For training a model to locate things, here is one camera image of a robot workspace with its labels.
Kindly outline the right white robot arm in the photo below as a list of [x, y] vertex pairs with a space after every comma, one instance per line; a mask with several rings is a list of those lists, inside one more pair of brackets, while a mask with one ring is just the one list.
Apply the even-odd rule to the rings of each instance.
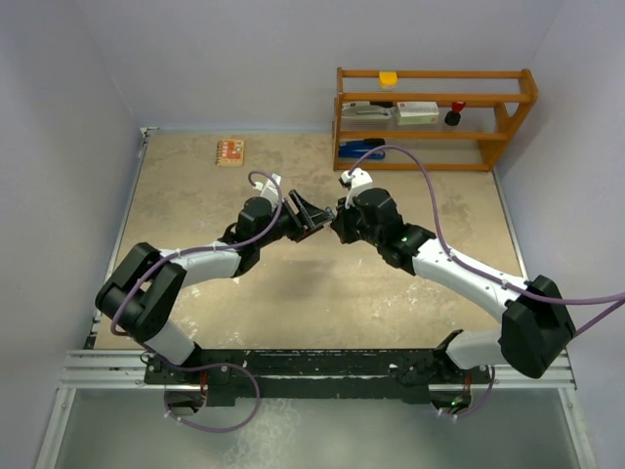
[[479, 365], [507, 364], [529, 378], [543, 376], [575, 334], [561, 294], [547, 277], [509, 276], [457, 251], [431, 231], [403, 221], [383, 189], [337, 202], [332, 230], [344, 244], [364, 241], [391, 267], [438, 283], [489, 313], [499, 328], [457, 331], [440, 345], [436, 375], [456, 382]]

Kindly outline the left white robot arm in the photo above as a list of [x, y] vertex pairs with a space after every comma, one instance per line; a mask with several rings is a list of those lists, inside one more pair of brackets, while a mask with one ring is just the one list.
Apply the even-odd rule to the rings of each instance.
[[201, 348], [170, 319], [179, 293], [211, 279], [240, 277], [259, 262], [263, 247], [282, 238], [300, 242], [334, 219], [331, 209], [310, 204], [296, 191], [289, 196], [280, 206], [262, 196], [247, 199], [237, 220], [206, 246], [177, 252], [136, 244], [98, 292], [97, 310], [166, 360], [178, 382], [193, 381]]

